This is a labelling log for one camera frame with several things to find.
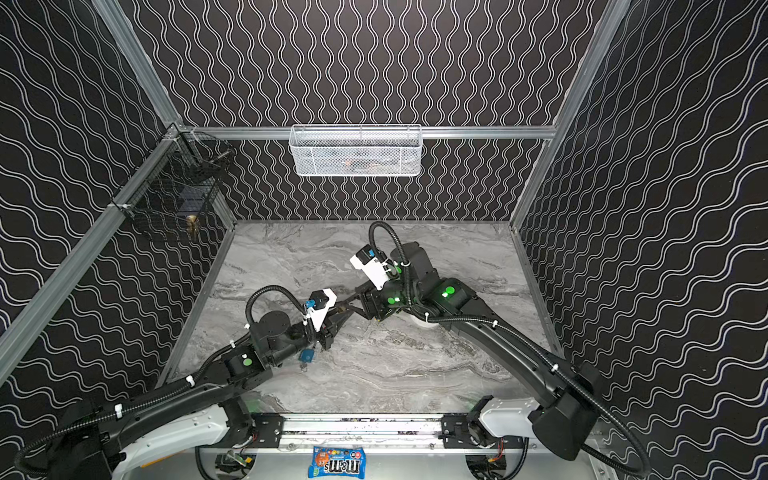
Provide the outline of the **blue padlock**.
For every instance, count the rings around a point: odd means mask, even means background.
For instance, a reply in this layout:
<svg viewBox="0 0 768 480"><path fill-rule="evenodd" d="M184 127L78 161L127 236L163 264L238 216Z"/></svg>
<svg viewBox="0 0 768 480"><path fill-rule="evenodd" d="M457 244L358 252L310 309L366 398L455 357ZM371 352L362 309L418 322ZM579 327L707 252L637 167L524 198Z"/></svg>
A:
<svg viewBox="0 0 768 480"><path fill-rule="evenodd" d="M314 349L304 349L299 354L299 362L301 367L306 367L314 360L316 351Z"/></svg>

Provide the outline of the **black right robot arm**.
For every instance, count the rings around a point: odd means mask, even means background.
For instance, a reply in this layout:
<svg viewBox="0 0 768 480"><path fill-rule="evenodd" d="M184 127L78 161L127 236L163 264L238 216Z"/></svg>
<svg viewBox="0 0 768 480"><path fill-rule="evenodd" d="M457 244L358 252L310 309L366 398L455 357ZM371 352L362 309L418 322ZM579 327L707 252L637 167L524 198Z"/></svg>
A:
<svg viewBox="0 0 768 480"><path fill-rule="evenodd" d="M600 399L601 376L594 368L575 366L546 350L502 319L466 283L441 277L418 243L402 242L390 224L377 220L369 226L367 244L350 261L368 278L354 295L364 317L384 320L406 313L422 325L469 338L530 392L537 405L526 419L533 437L550 452L564 460L585 452L617 472L638 479L650 474L647 449ZM638 465L614 460L588 445L599 419L626 438Z"/></svg>

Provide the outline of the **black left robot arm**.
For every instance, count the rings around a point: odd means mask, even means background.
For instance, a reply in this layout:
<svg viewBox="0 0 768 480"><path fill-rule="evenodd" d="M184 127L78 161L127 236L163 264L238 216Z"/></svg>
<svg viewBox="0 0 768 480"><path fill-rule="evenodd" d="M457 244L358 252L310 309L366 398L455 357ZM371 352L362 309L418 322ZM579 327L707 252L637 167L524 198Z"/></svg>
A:
<svg viewBox="0 0 768 480"><path fill-rule="evenodd" d="M292 355L329 347L354 312L330 289L301 302L282 286L262 287L246 302L246 334L195 372L125 402L73 407L63 426L23 446L14 465L45 479L119 479L183 450L247 445L259 432L243 394Z"/></svg>

